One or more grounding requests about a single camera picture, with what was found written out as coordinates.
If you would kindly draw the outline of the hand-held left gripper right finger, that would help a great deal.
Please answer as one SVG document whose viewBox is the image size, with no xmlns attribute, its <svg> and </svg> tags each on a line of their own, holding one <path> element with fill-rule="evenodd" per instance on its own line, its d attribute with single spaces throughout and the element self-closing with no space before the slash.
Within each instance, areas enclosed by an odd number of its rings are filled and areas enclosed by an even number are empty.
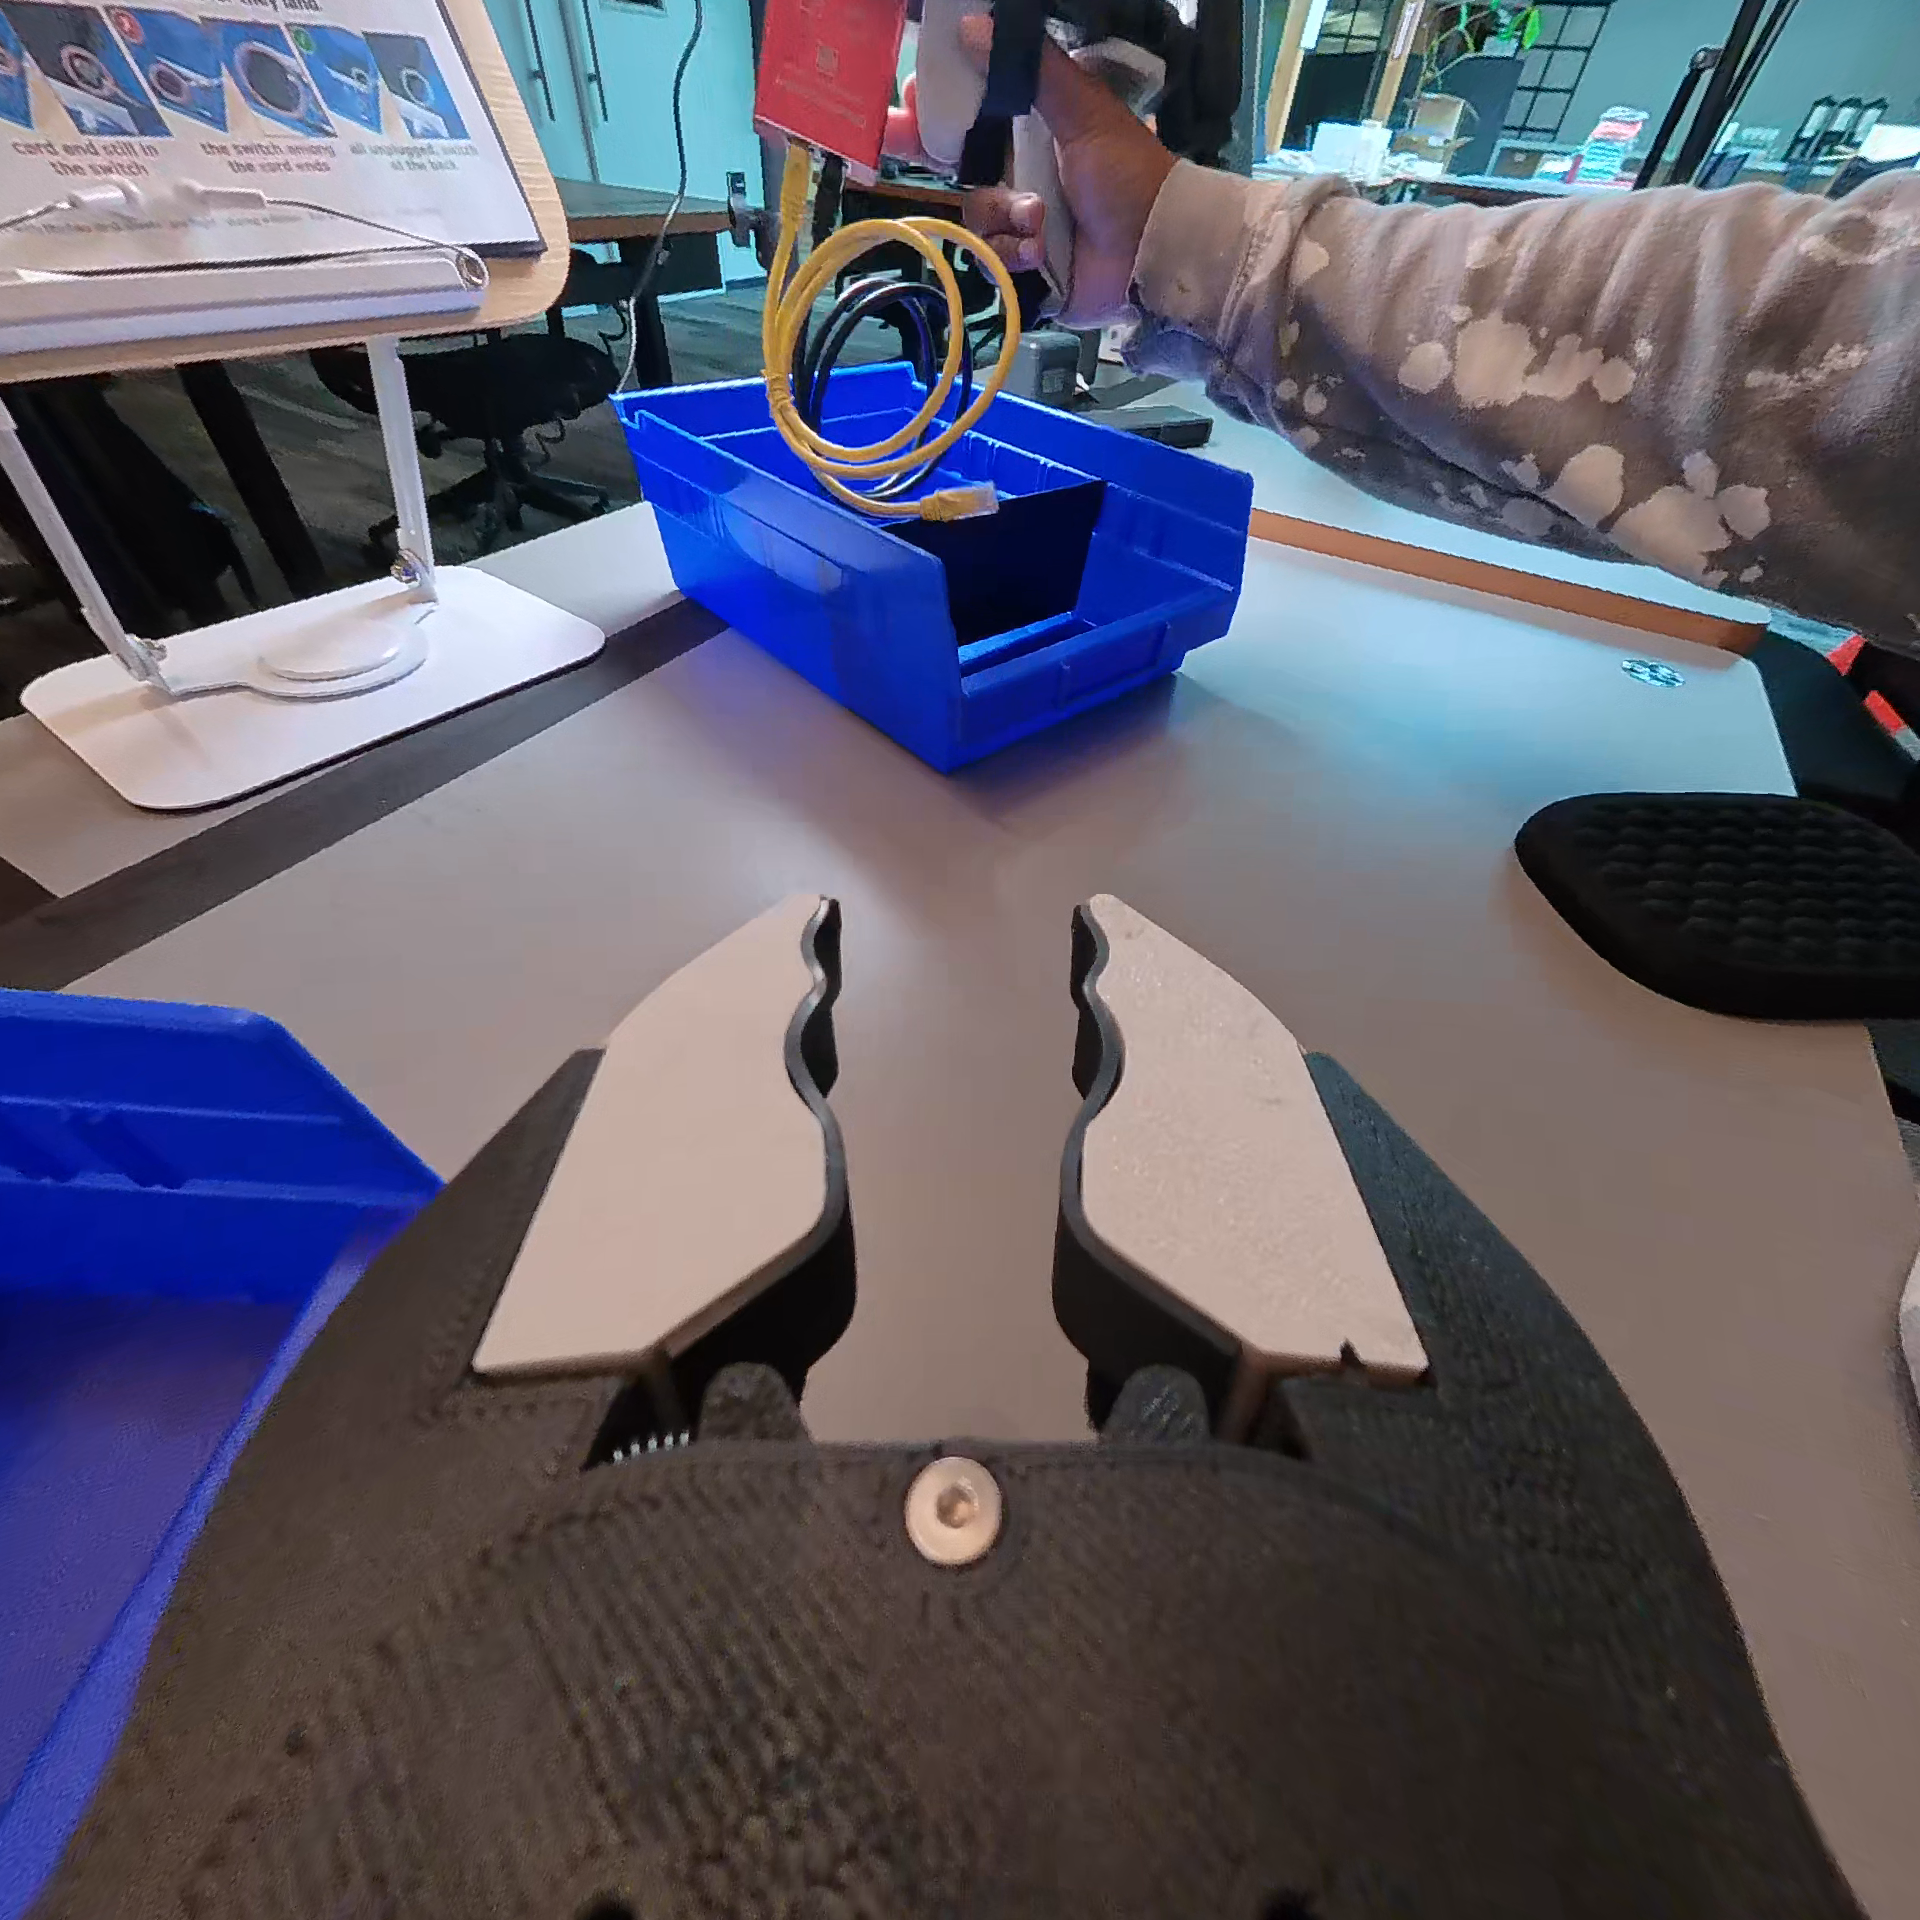
<svg viewBox="0 0 1920 1920">
<path fill-rule="evenodd" d="M 1052 1305 L 1101 1424 L 1142 1369 L 1189 1374 L 1218 1438 L 1271 1390 L 1431 1363 L 1308 1057 L 1259 996 L 1112 894 L 1072 912 L 1077 1110 Z"/>
</svg>

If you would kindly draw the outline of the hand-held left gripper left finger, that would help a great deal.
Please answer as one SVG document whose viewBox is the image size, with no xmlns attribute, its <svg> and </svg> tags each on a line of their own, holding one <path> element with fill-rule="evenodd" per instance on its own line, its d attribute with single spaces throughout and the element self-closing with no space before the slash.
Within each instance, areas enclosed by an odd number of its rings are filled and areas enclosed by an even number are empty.
<svg viewBox="0 0 1920 1920">
<path fill-rule="evenodd" d="M 651 991 L 596 1057 L 495 1307 L 486 1380 L 661 1380 L 734 1363 L 797 1400 L 856 1302 L 830 1107 L 842 907 L 790 896 Z"/>
</svg>

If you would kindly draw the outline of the red ethernet switch box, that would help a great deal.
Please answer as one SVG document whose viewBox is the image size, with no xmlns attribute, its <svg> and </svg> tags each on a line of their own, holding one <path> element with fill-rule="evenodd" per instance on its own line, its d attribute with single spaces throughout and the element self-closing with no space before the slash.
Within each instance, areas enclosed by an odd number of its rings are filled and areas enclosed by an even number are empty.
<svg viewBox="0 0 1920 1920">
<path fill-rule="evenodd" d="M 877 178 L 908 3 L 763 3 L 752 123 Z"/>
</svg>

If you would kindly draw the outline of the blue plastic bin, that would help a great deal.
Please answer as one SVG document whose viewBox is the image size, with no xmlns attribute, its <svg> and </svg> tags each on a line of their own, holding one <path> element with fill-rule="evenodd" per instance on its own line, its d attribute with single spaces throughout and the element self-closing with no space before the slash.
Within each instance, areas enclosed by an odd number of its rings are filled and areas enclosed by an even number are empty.
<svg viewBox="0 0 1920 1920">
<path fill-rule="evenodd" d="M 4 991 L 4 1919 L 78 1830 L 271 1394 L 439 1191 L 263 1015 Z"/>
<path fill-rule="evenodd" d="M 1192 451 L 999 398 L 939 489 L 1108 492 L 1075 614 L 958 646 L 942 564 L 819 488 L 762 382 L 612 407 L 677 588 L 944 775 L 1172 675 L 1238 603 L 1254 480 Z"/>
</svg>

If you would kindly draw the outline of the person's right forearm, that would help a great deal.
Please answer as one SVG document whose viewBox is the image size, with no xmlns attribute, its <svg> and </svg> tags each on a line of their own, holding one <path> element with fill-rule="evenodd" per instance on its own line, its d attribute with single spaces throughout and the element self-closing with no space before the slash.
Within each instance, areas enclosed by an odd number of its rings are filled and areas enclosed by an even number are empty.
<svg viewBox="0 0 1920 1920">
<path fill-rule="evenodd" d="M 1918 180 L 1378 207 L 1179 162 L 1138 370 L 1399 505 L 1918 646 Z"/>
</svg>

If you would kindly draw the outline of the person's right hand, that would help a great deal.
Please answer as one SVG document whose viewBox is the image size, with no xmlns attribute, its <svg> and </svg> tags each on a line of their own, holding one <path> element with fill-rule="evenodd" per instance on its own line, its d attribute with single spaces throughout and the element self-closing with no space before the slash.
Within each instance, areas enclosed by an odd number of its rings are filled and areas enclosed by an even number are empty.
<svg viewBox="0 0 1920 1920">
<path fill-rule="evenodd" d="M 1037 111 L 1072 225 L 1072 275 L 1055 320 L 1068 330 L 1118 324 L 1130 313 L 1146 227 L 1175 159 L 1052 39 L 1040 60 Z M 1050 207 L 1042 196 L 979 185 L 965 193 L 963 210 L 963 227 L 1011 271 L 1045 265 Z"/>
</svg>

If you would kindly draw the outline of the black bin divider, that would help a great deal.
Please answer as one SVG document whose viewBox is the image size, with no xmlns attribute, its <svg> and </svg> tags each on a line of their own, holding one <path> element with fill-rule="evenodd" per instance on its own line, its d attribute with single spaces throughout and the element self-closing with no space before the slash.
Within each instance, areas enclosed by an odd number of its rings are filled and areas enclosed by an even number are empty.
<svg viewBox="0 0 1920 1920">
<path fill-rule="evenodd" d="M 1075 614 L 1107 492 L 1082 479 L 979 518 L 901 521 L 895 538 L 942 564 L 955 642 L 974 646 Z"/>
</svg>

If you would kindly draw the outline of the white document stand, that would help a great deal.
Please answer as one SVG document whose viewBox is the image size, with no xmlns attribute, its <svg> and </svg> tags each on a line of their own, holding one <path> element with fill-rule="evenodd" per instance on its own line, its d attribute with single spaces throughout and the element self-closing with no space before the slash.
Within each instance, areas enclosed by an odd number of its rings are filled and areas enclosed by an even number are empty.
<svg viewBox="0 0 1920 1920">
<path fill-rule="evenodd" d="M 20 702 L 136 810 L 251 799 L 603 650 L 588 620 L 484 571 L 439 564 L 424 512 L 399 343 L 535 320 L 570 260 L 560 193 L 499 39 L 483 67 L 541 228 L 540 257 L 427 244 L 279 265 L 4 276 L 4 479 L 100 646 L 30 683 Z M 280 609 L 136 635 L 22 439 L 30 384 L 319 348 L 368 360 L 396 561 L 373 583 L 298 588 Z"/>
</svg>

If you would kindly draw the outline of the black office chair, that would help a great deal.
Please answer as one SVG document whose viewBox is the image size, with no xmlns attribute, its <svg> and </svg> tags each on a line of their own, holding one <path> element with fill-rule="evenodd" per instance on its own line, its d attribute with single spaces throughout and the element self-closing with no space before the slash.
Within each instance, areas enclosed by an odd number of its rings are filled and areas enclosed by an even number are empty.
<svg viewBox="0 0 1920 1920">
<path fill-rule="evenodd" d="M 492 330 L 476 343 L 399 352 L 399 369 L 421 457 L 435 460 L 452 442 L 483 456 L 474 473 L 424 498 L 429 520 L 469 523 L 480 553 L 520 532 L 528 510 L 570 523 L 610 510 L 600 488 L 535 462 L 535 449 L 562 439 L 616 387 L 607 348 L 574 339 L 556 312 L 540 331 Z"/>
</svg>

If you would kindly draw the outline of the printed instruction sheet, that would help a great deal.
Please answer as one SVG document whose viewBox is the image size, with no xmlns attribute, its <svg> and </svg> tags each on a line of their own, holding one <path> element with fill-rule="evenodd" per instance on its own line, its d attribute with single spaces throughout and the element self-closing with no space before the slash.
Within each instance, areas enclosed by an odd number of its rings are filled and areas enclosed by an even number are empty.
<svg viewBox="0 0 1920 1920">
<path fill-rule="evenodd" d="M 4 276 L 540 257 L 478 4 L 4 3 Z"/>
</svg>

